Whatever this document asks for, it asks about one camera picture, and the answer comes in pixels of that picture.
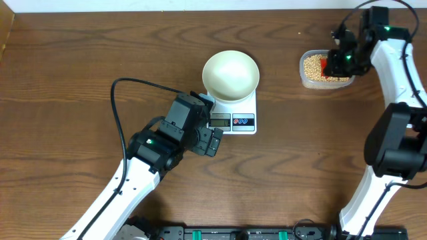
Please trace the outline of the clear plastic container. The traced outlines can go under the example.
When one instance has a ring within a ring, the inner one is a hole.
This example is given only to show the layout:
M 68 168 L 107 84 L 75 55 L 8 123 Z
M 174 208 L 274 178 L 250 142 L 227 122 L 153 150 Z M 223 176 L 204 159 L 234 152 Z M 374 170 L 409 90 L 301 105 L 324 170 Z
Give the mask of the clear plastic container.
M 300 59 L 300 77 L 308 89 L 339 89 L 351 85 L 355 77 L 327 77 L 323 74 L 328 50 L 309 50 Z

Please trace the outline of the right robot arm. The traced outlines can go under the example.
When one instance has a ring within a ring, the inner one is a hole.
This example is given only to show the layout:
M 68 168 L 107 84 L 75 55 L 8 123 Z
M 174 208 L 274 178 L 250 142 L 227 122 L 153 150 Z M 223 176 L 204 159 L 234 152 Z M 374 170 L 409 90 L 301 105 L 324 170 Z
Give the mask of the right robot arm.
M 400 188 L 426 187 L 408 184 L 426 171 L 426 91 L 412 55 L 416 33 L 391 26 L 389 9 L 375 5 L 363 10 L 357 35 L 345 23 L 332 33 L 338 48 L 328 51 L 323 74 L 353 77 L 375 69 L 385 110 L 366 138 L 366 170 L 339 212 L 331 239 L 371 239 L 376 221 Z

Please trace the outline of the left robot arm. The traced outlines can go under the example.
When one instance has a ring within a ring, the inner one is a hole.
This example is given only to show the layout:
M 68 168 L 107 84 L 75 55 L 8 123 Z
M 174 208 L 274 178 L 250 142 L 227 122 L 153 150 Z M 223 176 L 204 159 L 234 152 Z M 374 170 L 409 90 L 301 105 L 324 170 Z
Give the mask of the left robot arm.
M 153 118 L 133 135 L 110 182 L 63 238 L 113 239 L 186 151 L 215 156 L 223 135 L 207 128 L 215 103 L 203 93 L 178 94 L 167 116 Z

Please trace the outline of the white digital kitchen scale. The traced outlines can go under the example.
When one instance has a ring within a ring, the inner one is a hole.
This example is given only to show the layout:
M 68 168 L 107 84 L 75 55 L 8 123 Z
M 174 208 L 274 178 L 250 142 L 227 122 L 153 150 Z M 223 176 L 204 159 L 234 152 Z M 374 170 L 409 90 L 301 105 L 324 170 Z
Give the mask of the white digital kitchen scale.
M 256 92 L 235 103 L 216 100 L 207 127 L 221 129 L 224 135 L 254 135 L 257 132 Z

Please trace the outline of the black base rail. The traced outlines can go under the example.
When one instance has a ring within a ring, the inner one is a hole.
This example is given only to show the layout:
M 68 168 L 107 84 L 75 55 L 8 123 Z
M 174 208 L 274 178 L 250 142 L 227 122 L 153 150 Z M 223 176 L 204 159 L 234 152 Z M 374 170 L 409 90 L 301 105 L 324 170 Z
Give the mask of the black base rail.
M 153 231 L 126 225 L 115 238 L 118 240 L 329 240 L 339 237 L 329 229 L 304 225 L 279 229 L 161 227 Z

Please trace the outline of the red plastic measuring scoop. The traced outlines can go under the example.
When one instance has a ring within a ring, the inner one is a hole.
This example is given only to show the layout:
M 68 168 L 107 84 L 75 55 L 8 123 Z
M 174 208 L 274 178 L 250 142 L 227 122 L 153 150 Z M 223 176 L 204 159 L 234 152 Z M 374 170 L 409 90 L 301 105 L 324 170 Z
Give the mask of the red plastic measuring scoop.
M 327 59 L 326 58 L 321 58 L 320 59 L 320 66 L 321 66 L 321 76 L 328 78 L 328 76 L 324 73 L 324 69 L 327 66 Z

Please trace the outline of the white round bowl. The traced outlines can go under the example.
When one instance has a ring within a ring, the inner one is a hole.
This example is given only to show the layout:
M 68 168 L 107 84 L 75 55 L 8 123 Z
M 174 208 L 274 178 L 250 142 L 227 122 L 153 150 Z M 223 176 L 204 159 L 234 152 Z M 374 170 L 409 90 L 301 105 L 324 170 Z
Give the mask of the white round bowl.
M 201 75 L 203 86 L 218 101 L 239 102 L 248 98 L 260 82 L 256 62 L 241 51 L 227 50 L 210 57 Z

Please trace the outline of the soybeans in container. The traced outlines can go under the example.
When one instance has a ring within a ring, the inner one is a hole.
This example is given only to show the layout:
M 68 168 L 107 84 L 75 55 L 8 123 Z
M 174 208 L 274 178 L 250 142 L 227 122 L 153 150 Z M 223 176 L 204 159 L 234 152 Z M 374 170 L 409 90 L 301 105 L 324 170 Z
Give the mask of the soybeans in container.
M 315 54 L 304 59 L 304 74 L 312 81 L 323 81 L 323 82 L 347 82 L 350 80 L 349 77 L 322 77 L 320 59 L 327 58 L 326 55 Z

